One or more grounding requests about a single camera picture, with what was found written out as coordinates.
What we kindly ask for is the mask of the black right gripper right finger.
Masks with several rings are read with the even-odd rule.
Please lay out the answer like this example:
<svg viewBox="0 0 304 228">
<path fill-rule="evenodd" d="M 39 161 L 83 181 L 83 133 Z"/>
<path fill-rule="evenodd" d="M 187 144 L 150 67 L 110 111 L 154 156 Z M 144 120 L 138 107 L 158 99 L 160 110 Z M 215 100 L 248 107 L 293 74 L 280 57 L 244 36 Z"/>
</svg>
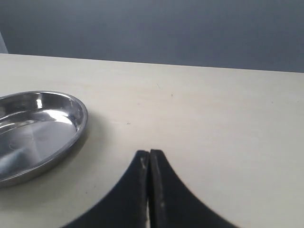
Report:
<svg viewBox="0 0 304 228">
<path fill-rule="evenodd" d="M 181 181 L 161 150 L 150 151 L 151 228 L 234 228 L 201 202 Z"/>
</svg>

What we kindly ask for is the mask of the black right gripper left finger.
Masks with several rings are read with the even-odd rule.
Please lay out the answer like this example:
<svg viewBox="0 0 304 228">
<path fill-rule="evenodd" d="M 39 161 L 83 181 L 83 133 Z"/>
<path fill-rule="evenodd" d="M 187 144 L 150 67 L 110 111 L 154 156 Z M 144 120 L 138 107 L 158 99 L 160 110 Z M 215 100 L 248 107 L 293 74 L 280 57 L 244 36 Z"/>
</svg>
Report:
<svg viewBox="0 0 304 228">
<path fill-rule="evenodd" d="M 116 185 L 66 228 L 144 228 L 147 218 L 149 152 L 137 151 Z"/>
</svg>

